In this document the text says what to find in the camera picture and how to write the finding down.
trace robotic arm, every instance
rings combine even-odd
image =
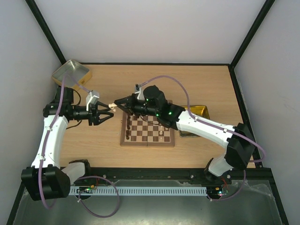
[[[108,112],[110,110],[108,106],[98,101],[98,92],[91,91],[86,98],[86,106],[79,106],[72,105],[74,102],[73,91],[72,88],[64,88],[60,113],[52,128],[50,128],[50,124],[59,107],[61,87],[57,89],[55,99],[43,109],[44,131],[37,155],[31,167],[24,169],[21,174],[21,179],[34,201],[41,199],[38,184],[41,159],[43,160],[41,170],[45,199],[67,197],[70,185],[88,172],[87,170],[90,168],[87,160],[77,160],[70,162],[63,170],[60,169],[60,149],[69,121],[88,120],[90,126],[97,126],[113,117],[113,113]],[[106,109],[99,110],[99,105],[106,107]],[[45,139],[47,140],[45,156],[42,156]]]
[[[204,170],[206,179],[210,181],[215,180],[233,168],[246,169],[255,148],[244,139],[227,132],[227,130],[231,130],[253,140],[253,136],[246,125],[239,123],[234,127],[205,118],[201,118],[202,121],[206,122],[205,124],[198,122],[189,115],[185,108],[168,103],[164,93],[155,85],[147,87],[144,91],[136,85],[135,93],[118,99],[114,103],[130,115],[134,114],[136,117],[140,115],[156,116],[158,122],[166,128],[188,131],[222,146],[225,149],[224,154],[217,158],[212,158]],[[209,126],[209,124],[224,129],[220,130]]]

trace purple cable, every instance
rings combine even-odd
[[[79,88],[81,88],[82,90],[86,91],[87,93],[90,93],[90,90],[87,89],[87,88],[85,88],[85,87],[83,87],[82,85],[80,85],[80,84],[75,80],[74,77],[72,77],[71,75],[69,75],[69,77],[74,81],[74,83],[77,84],[77,86],[78,86]]]
[[[188,114],[190,115],[190,117],[192,117],[193,119],[195,119],[195,116],[193,116],[192,113],[191,113],[188,92],[187,92],[187,90],[183,87],[183,85],[182,85],[178,80],[176,80],[174,77],[171,77],[171,76],[168,76],[168,75],[156,76],[156,77],[153,77],[153,78],[151,78],[150,80],[148,80],[148,81],[142,83],[141,86],[144,86],[144,85],[148,84],[149,82],[151,82],[151,81],[153,81],[153,80],[156,80],[156,79],[158,79],[158,78],[162,78],[162,77],[169,78],[169,79],[175,81],[175,82],[176,82],[177,84],[179,84],[179,86],[183,89],[183,91],[184,91],[184,93],[186,94],[186,97],[187,97],[187,111],[188,111]],[[197,121],[200,122],[200,123],[203,123],[203,124],[205,124],[205,125],[207,125],[207,126],[210,126],[210,127],[213,127],[213,128],[216,128],[216,129],[219,129],[219,130],[224,131],[224,128],[219,127],[219,126],[214,125],[214,124],[210,124],[210,123],[208,123],[208,122],[206,122],[206,121],[203,121],[203,120],[201,120],[201,119],[197,119]],[[265,157],[265,155],[266,155],[266,151],[265,151],[259,144],[257,144],[256,142],[252,141],[250,138],[248,138],[248,137],[246,137],[246,136],[244,136],[244,135],[241,135],[241,134],[239,134],[239,133],[237,133],[237,132],[234,132],[234,131],[231,131],[231,130],[227,130],[227,132],[230,133],[230,134],[233,134],[233,135],[236,135],[236,136],[238,136],[238,137],[243,138],[244,140],[246,140],[246,141],[248,141],[249,143],[253,144],[254,146],[256,146],[258,149],[260,149],[260,150],[262,151],[262,157],[261,157],[261,159],[250,160],[250,161],[249,161],[250,163],[259,163],[259,162],[261,162],[261,161],[264,159],[264,157]]]
[[[81,204],[84,206],[85,210],[87,210],[88,213],[90,213],[90,214],[92,214],[93,216],[98,217],[98,218],[108,218],[108,217],[111,217],[111,216],[113,216],[114,214],[116,214],[116,212],[117,212],[117,211],[119,210],[119,208],[120,208],[120,196],[119,196],[119,192],[118,192],[116,186],[115,186],[110,180],[108,180],[108,179],[106,179],[106,178],[103,178],[103,177],[99,177],[99,176],[80,177],[80,178],[78,178],[77,180],[83,180],[83,179],[88,179],[88,178],[102,179],[102,180],[105,180],[106,182],[110,183],[111,186],[113,186],[113,188],[116,190],[118,201],[117,201],[116,208],[114,209],[114,211],[113,211],[111,214],[109,214],[109,215],[107,215],[107,216],[101,216],[101,215],[98,215],[98,214],[96,214],[96,213],[93,213],[91,210],[88,209],[88,207],[86,207],[86,205],[85,205],[85,204],[83,203],[83,201],[80,199],[80,195],[81,195],[81,193],[83,192],[83,191],[81,191],[81,192],[79,193],[78,199],[80,199],[80,202],[81,202]]]
[[[64,78],[62,79],[62,82],[61,82],[61,90],[60,90],[60,102],[59,102],[59,105],[58,105],[58,108],[57,108],[57,111],[56,111],[56,114],[49,126],[49,130],[47,130],[47,133],[45,135],[45,139],[44,139],[44,142],[43,142],[43,147],[42,147],[42,153],[41,153],[41,156],[44,157],[45,156],[45,151],[46,151],[46,145],[47,145],[47,141],[48,141],[48,137],[49,137],[49,134],[50,134],[50,131],[54,125],[54,123],[56,122],[56,119],[60,113],[60,109],[61,109],[61,105],[62,105],[62,100],[63,100],[63,96],[64,96],[64,86],[65,86],[65,79],[66,79],[66,76],[64,76]],[[44,196],[44,192],[43,192],[43,186],[42,186],[42,169],[43,169],[43,163],[44,163],[44,160],[41,159],[40,160],[40,163],[39,163],[39,169],[38,169],[38,189],[39,189],[39,193],[41,195],[41,200],[42,200],[42,203],[43,205],[45,206],[46,209],[51,209],[55,202],[56,202],[56,199],[53,201],[53,203],[48,206],[47,203],[46,203],[46,200],[45,200],[45,196]]]
[[[211,200],[212,202],[219,202],[219,201],[224,201],[224,200],[228,200],[228,199],[231,199],[233,197],[235,197],[243,188],[244,184],[245,184],[245,181],[246,181],[246,170],[244,170],[244,179],[243,179],[243,182],[239,188],[239,190],[237,190],[237,192],[235,192],[232,196],[229,196],[227,198],[222,198],[222,199],[212,199],[209,197],[209,195],[207,195],[208,199]]]

